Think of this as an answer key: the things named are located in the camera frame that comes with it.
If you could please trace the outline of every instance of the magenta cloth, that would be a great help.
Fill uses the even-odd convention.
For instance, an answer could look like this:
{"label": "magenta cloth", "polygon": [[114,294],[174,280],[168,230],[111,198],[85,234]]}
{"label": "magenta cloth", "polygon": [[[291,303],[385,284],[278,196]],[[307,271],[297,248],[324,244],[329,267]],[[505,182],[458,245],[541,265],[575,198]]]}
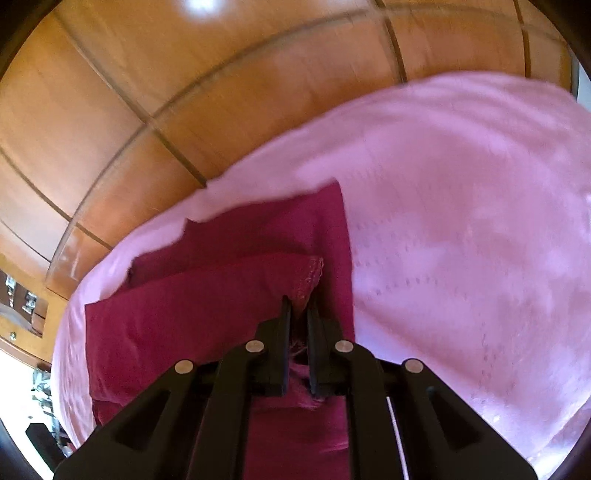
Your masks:
{"label": "magenta cloth", "polygon": [[351,251],[337,183],[317,193],[240,206],[205,223],[187,221],[181,239],[134,259],[120,291],[192,268],[273,252],[321,255],[319,312],[338,318],[354,340]]}
{"label": "magenta cloth", "polygon": [[[283,295],[293,323],[305,326],[298,314],[318,286],[324,314],[341,313],[353,339],[351,270],[336,183],[190,222],[178,243],[134,261],[117,295],[86,306],[96,418],[109,421],[179,359],[217,361],[252,339],[261,321],[277,316]],[[300,349],[305,341],[293,338]],[[307,368],[292,362],[285,397],[253,400],[245,478],[348,478],[345,403],[313,399],[308,380]]]}
{"label": "magenta cloth", "polygon": [[488,72],[409,82],[274,139],[136,229],[89,273],[57,335],[52,393],[79,445],[94,428],[84,305],[186,219],[336,179],[353,258],[355,338],[423,358],[535,467],[591,417],[591,114],[551,84]]}

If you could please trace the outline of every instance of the silver rivet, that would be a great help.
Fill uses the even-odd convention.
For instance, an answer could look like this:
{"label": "silver rivet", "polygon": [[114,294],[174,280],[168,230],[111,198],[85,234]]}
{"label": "silver rivet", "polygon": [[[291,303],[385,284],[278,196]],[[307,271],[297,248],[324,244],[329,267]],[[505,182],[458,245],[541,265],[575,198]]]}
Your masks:
{"label": "silver rivet", "polygon": [[412,374],[419,374],[423,371],[423,362],[416,359],[407,360],[404,364],[404,368],[406,368]]}
{"label": "silver rivet", "polygon": [[174,371],[180,375],[188,374],[193,370],[193,362],[191,360],[181,360],[174,366]]}
{"label": "silver rivet", "polygon": [[250,353],[262,352],[265,348],[265,344],[260,340],[251,340],[246,344],[246,350]]}
{"label": "silver rivet", "polygon": [[339,340],[335,343],[335,350],[340,353],[350,353],[353,351],[353,344],[348,340]]}

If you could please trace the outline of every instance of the folded cloth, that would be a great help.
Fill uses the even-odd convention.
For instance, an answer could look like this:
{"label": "folded cloth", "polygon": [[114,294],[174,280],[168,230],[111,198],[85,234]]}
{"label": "folded cloth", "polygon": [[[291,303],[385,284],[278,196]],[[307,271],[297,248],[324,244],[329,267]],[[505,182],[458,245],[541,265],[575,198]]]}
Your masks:
{"label": "folded cloth", "polygon": [[313,194],[240,206],[207,222],[188,220],[178,242],[134,259],[119,292],[246,255],[321,252],[324,269],[316,297],[319,312],[338,318],[344,337],[353,340],[352,264],[346,221],[336,182]]}
{"label": "folded cloth", "polygon": [[[253,338],[258,323],[277,316],[283,295],[294,306],[294,323],[305,324],[298,314],[317,286],[324,313],[342,312],[352,339],[351,260],[338,184],[188,224],[177,244],[137,259],[116,295],[86,306],[98,423],[179,359],[212,362]],[[305,338],[293,341],[303,345]],[[307,367],[292,362],[285,397],[254,399],[245,478],[348,478],[344,402],[313,399],[308,380]]]}

